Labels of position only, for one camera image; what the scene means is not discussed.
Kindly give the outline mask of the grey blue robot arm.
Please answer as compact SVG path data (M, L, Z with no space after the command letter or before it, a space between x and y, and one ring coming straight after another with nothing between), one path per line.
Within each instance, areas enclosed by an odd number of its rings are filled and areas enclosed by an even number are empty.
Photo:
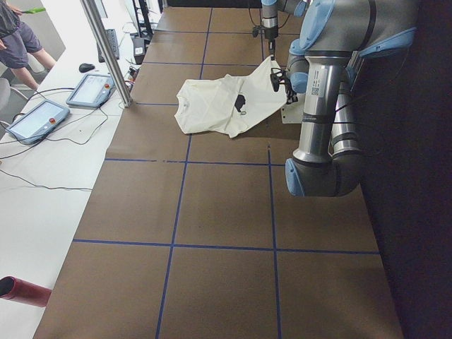
M353 118L352 55L410 47L418 1L312 1L290 47L292 88L304 94L299 146L285 163L294 196L344 196L359 184L364 152Z
M308 1L302 0L262 0L261 24L264 36L268 41L268 51L272 60L275 59L275 40L279 33L278 13L287 13L290 16L302 17L308 7Z

